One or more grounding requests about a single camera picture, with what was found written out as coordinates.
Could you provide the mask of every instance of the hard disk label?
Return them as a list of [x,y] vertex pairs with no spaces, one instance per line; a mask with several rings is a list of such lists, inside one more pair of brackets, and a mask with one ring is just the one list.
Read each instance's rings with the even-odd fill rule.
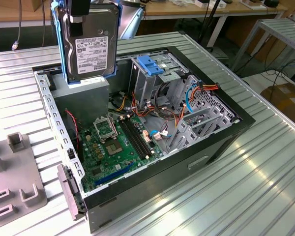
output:
[[78,73],[107,69],[108,36],[75,40]]

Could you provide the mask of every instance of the metal shelf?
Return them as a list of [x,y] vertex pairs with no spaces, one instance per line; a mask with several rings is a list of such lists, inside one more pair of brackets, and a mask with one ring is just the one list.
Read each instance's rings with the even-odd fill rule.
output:
[[250,34],[246,38],[239,52],[237,53],[232,71],[234,71],[241,60],[242,55],[245,53],[247,47],[255,37],[259,29],[266,31],[266,35],[273,35],[277,39],[286,43],[288,46],[295,49],[295,22],[291,19],[270,19],[270,20],[258,20],[254,27],[251,29]]

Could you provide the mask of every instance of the ram slot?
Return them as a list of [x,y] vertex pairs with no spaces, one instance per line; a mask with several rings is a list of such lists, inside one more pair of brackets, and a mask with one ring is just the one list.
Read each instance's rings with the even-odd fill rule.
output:
[[151,156],[151,152],[145,144],[144,140],[138,134],[136,128],[129,120],[119,122],[122,130],[125,132],[127,138],[129,139],[131,145],[137,152],[141,160],[144,160],[146,156]]

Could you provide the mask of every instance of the aluminum slotted surface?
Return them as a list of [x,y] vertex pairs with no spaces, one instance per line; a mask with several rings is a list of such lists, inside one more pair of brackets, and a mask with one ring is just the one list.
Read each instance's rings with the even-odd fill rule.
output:
[[295,49],[295,22],[290,19],[261,20],[259,27]]
[[[295,235],[295,126],[188,36],[164,33],[121,41],[118,53],[177,46],[256,123],[223,156],[96,235]],[[0,53],[0,140],[29,134],[48,203],[0,228],[2,235],[88,235],[72,221],[60,183],[61,158],[32,66],[59,63],[57,47]]]

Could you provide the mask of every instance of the motherboard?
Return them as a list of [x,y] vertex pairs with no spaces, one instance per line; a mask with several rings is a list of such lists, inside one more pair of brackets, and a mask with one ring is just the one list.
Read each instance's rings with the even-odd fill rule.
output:
[[[163,155],[136,116],[124,120],[103,119],[97,124],[79,132],[83,148],[85,176],[82,184],[85,192],[148,165]],[[103,140],[102,137],[107,134],[112,136]]]

